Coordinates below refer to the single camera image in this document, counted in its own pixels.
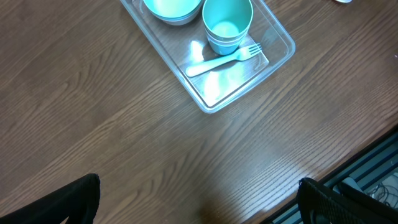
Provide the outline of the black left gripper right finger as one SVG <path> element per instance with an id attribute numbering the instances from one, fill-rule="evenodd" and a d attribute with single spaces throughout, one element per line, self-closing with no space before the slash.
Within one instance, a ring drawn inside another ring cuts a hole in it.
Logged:
<path id="1" fill-rule="evenodd" d="M 397 223 L 397 210 L 344 182 L 338 188 L 335 192 L 311 178 L 300 180 L 296 199 L 304 224 Z"/>

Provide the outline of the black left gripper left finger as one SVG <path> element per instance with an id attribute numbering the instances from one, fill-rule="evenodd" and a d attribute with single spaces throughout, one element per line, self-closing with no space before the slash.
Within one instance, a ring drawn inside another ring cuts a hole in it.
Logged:
<path id="1" fill-rule="evenodd" d="M 1 217 L 1 223 L 93 223 L 100 204 L 100 178 L 87 174 Z"/>

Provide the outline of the blue plastic fork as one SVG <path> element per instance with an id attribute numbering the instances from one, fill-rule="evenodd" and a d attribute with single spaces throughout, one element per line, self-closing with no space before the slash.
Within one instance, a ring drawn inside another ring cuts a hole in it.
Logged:
<path id="1" fill-rule="evenodd" d="M 245 61 L 249 60 L 250 58 L 256 56 L 262 51 L 262 47 L 260 43 L 252 44 L 243 48 L 238 49 L 234 53 L 230 55 L 226 55 L 223 57 L 218 57 L 213 60 L 208 60 L 206 62 L 201 62 L 198 64 L 191 65 L 186 69 L 186 75 L 188 77 L 195 77 L 202 73 L 212 70 L 213 68 L 219 67 L 224 65 L 228 62 L 232 61 Z"/>

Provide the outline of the blue plastic cup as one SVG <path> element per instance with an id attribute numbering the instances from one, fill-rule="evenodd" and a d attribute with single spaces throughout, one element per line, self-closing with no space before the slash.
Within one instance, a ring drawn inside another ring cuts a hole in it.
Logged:
<path id="1" fill-rule="evenodd" d="M 227 45 L 227 44 L 216 43 L 213 42 L 212 40 L 209 40 L 208 42 L 210 44 L 211 49 L 218 55 L 229 55 L 239 47 L 239 43 Z"/>

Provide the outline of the green plastic cup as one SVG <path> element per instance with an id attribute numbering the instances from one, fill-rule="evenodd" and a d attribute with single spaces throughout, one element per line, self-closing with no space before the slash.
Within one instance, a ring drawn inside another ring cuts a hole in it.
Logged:
<path id="1" fill-rule="evenodd" d="M 206 0 L 202 9 L 205 30 L 213 38 L 225 42 L 245 35 L 253 16 L 251 0 Z"/>

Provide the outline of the green plastic bowl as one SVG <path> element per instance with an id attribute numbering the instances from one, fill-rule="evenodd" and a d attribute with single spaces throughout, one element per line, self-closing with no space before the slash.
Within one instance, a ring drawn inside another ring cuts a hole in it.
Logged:
<path id="1" fill-rule="evenodd" d="M 196 8 L 201 0 L 144 0 L 147 8 L 165 17 L 183 16 Z"/>

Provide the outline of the blue plastic bowl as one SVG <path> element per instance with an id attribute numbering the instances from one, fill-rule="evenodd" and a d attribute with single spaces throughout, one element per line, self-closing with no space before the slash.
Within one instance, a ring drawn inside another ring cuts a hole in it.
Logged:
<path id="1" fill-rule="evenodd" d="M 179 16 L 179 17 L 165 17 L 165 16 L 160 16 L 152 11 L 150 11 L 155 17 L 162 19 L 162 20 L 166 20 L 166 21 L 182 21 L 182 20 L 187 20 L 187 19 L 193 19 L 197 16 L 197 14 L 199 13 L 202 5 L 203 5 L 204 1 L 200 1 L 199 5 L 194 8 L 194 10 L 192 10 L 191 12 L 183 15 L 183 16 Z"/>

